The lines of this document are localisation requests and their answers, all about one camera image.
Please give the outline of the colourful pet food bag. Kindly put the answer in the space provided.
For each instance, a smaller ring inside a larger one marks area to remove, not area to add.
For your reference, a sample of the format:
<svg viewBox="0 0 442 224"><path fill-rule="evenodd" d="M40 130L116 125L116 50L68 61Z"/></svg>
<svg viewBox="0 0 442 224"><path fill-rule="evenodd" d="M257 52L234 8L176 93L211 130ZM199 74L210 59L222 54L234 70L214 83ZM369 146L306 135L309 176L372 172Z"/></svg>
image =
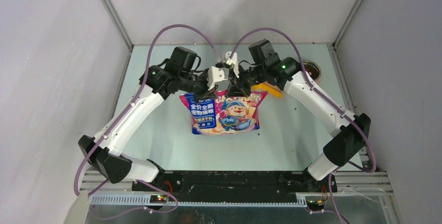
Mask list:
<svg viewBox="0 0 442 224"><path fill-rule="evenodd" d="M260 128L258 107L266 98L265 91L252 91L248 97L227 97L218 91L217 98L197 101L191 93L181 94L181 102L191 114L195 135L228 135Z"/></svg>

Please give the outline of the yellow plastic scoop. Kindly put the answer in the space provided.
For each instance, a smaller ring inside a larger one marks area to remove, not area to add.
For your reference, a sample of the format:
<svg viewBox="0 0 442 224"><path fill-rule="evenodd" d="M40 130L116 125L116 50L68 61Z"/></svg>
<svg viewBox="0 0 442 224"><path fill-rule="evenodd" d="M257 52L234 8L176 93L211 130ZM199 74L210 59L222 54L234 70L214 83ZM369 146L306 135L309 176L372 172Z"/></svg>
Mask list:
<svg viewBox="0 0 442 224"><path fill-rule="evenodd" d="M251 87L251 90L265 91L265 92L268 92L270 95L277 97L277 98L282 98L282 96L283 96L283 92L281 89L279 89L277 86L268 84L267 82L260 83L258 85L254 85Z"/></svg>

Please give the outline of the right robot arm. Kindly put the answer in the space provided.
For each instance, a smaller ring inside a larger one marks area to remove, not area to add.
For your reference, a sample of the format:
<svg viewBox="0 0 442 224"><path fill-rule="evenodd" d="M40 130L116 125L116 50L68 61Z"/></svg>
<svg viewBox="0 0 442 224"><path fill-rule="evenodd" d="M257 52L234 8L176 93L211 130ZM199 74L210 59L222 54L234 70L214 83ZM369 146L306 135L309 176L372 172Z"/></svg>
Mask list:
<svg viewBox="0 0 442 224"><path fill-rule="evenodd" d="M316 192L324 185L324 178L347 164L363 148L371 120L366 114L356 115L329 98L306 72L301 60L280 59L269 40L250 45L249 52L254 63L248 69L241 67L236 52L226 53L226 66L230 69L227 95L248 96L252 86L267 82L294 97L322 121L332 139L302 172L304 187Z"/></svg>

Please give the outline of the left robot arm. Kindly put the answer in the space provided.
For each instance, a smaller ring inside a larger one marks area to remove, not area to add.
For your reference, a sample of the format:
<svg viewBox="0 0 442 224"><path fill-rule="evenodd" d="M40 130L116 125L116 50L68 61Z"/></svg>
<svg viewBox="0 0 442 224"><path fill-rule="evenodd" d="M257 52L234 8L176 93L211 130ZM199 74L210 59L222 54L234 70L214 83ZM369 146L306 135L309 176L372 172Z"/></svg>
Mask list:
<svg viewBox="0 0 442 224"><path fill-rule="evenodd" d="M148 67L141 76L136 91L120 113L94 136L84 135L78 144L85 161L101 173L110 183L123 179L144 181L152 191L165 184L160 167L149 160L132 158L123 150L149 114L171 94L178 91L191 93L196 99L214 98L216 95L217 67L193 70L200 57L185 47L175 47L171 57L160 65Z"/></svg>

